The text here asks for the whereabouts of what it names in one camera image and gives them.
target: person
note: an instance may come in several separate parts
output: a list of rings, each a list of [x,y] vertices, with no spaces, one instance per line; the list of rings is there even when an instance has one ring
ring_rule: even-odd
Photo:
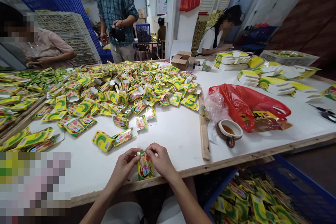
[[[157,54],[161,56],[162,52],[162,41],[166,40],[166,26],[165,26],[165,20],[162,17],[159,17],[157,20],[157,23],[159,24],[160,28],[157,31],[157,41],[161,42],[161,44],[157,47]]]
[[[229,51],[233,48],[231,44],[219,45],[219,41],[223,31],[231,29],[231,27],[241,25],[240,17],[242,11],[240,5],[234,5],[224,10],[222,16],[217,20],[216,24],[211,27],[203,36],[197,50],[197,55],[211,56],[220,51]]]
[[[102,41],[107,41],[106,29],[109,30],[114,62],[134,61],[133,23],[138,20],[138,12],[133,0],[97,0],[97,6],[101,23],[100,37]],[[124,34],[117,36],[120,39],[116,40],[111,36],[114,32]]]
[[[17,9],[0,2],[0,37],[15,37],[26,57],[26,66],[70,68],[76,52],[58,35],[34,27]]]
[[[117,191],[140,160],[140,156],[135,156],[138,151],[142,151],[142,149],[132,148],[119,156],[111,178],[80,222],[81,224],[138,224],[140,221],[143,223],[144,215],[140,205],[136,202],[120,202],[110,207]],[[196,201],[196,192],[194,195],[190,192],[175,170],[167,149],[157,143],[152,143],[146,151],[156,171],[168,181],[175,194],[163,203],[157,223],[212,223]]]

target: pink shirt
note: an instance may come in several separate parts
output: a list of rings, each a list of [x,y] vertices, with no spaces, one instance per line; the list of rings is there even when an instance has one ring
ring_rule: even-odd
[[[56,33],[41,28],[38,28],[37,42],[22,42],[20,48],[28,59],[34,61],[37,61],[40,57],[55,57],[73,51],[72,47],[65,43]],[[42,65],[43,68],[70,68],[73,66],[74,64],[71,60]]]

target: white crate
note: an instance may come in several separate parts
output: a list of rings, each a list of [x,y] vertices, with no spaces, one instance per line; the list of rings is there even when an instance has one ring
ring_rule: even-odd
[[[64,37],[63,40],[71,46],[77,54],[92,54],[97,52],[90,35]]]
[[[102,60],[98,53],[92,54],[77,54],[76,58],[72,59],[73,63],[76,66],[79,65],[93,65],[93,64],[101,64]]]
[[[279,51],[283,51],[283,52],[294,52],[297,54],[306,54],[306,57],[281,57],[279,55],[276,55],[272,52],[274,52],[276,50],[273,51],[263,51],[260,54],[260,58],[263,58],[266,61],[273,61],[273,62],[277,62],[281,65],[286,65],[286,66],[294,66],[294,65],[301,65],[301,66],[310,66],[311,64],[313,64],[319,57],[318,56],[314,56],[314,55],[310,55],[310,54],[306,54],[303,52],[298,52],[298,51],[291,51],[291,50],[279,50]]]
[[[74,12],[33,12],[38,26],[61,38],[89,34],[81,15]]]

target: cardboard box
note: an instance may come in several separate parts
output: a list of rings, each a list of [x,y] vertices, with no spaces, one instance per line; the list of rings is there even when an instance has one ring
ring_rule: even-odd
[[[138,15],[140,19],[146,18],[144,9],[138,9]]]
[[[145,18],[139,18],[134,24],[133,24],[133,27],[134,27],[134,31],[135,31],[135,37],[137,38],[138,35],[137,35],[137,28],[135,27],[136,24],[138,23],[146,23],[146,19]]]
[[[185,51],[178,51],[178,53],[171,60],[171,64],[174,67],[179,68],[181,71],[187,70],[189,62],[194,64],[195,57],[191,56],[191,52]]]

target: woman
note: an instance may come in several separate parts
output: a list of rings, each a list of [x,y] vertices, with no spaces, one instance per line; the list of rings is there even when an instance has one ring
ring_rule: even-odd
[[[69,68],[76,52],[58,35],[31,26],[17,9],[0,2],[0,37],[15,37],[26,56],[27,67]]]
[[[235,5],[226,9],[222,16],[218,19],[217,23],[204,34],[196,56],[211,56],[219,51],[229,51],[233,48],[231,44],[219,45],[219,41],[224,30],[231,29],[232,25],[241,25],[241,15],[242,11],[240,9],[240,5]]]

